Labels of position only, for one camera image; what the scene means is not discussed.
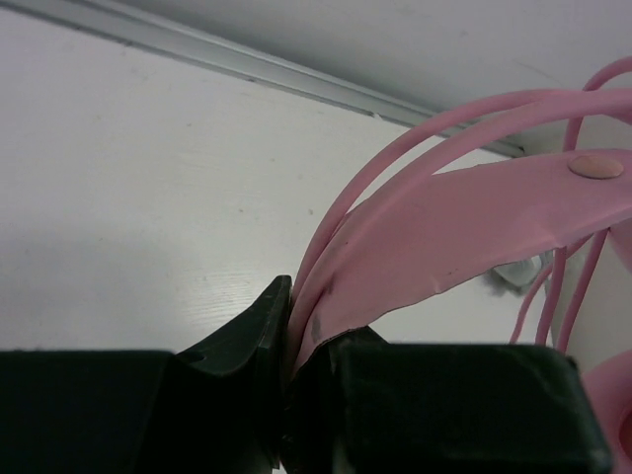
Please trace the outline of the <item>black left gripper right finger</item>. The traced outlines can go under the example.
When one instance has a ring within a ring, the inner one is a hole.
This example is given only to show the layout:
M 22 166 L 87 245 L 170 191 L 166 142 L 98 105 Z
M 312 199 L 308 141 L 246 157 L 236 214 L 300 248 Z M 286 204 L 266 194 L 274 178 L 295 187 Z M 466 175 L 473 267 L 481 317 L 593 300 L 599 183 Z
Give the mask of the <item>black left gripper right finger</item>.
M 288 393 L 288 473 L 609 473 L 576 365 L 533 345 L 320 347 Z

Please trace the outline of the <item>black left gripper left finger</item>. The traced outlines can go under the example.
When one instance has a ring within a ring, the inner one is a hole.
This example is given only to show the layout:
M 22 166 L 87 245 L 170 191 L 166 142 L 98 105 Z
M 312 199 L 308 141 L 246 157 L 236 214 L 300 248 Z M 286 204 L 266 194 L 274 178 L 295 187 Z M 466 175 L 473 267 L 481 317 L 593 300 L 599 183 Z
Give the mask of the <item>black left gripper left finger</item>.
M 5 473 L 270 473 L 291 279 L 169 351 L 5 351 Z

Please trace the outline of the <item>pink headphones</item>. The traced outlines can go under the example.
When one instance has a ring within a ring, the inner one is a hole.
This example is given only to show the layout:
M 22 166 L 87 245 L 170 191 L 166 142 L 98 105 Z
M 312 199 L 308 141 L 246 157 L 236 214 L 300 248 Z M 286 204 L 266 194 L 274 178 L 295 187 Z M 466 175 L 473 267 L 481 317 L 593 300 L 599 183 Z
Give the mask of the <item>pink headphones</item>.
M 603 247 L 631 263 L 631 152 L 581 149 L 578 137 L 590 116 L 631 120 L 630 89 L 608 87 L 630 69 L 622 58 L 580 90 L 468 103 L 372 158 L 331 205 L 299 267 L 284 356 L 289 390 L 326 343 L 545 252 L 553 261 L 529 289 L 549 288 L 531 345 L 575 363 L 567 347 Z M 629 472 L 631 354 L 578 373 L 614 458 L 609 473 Z

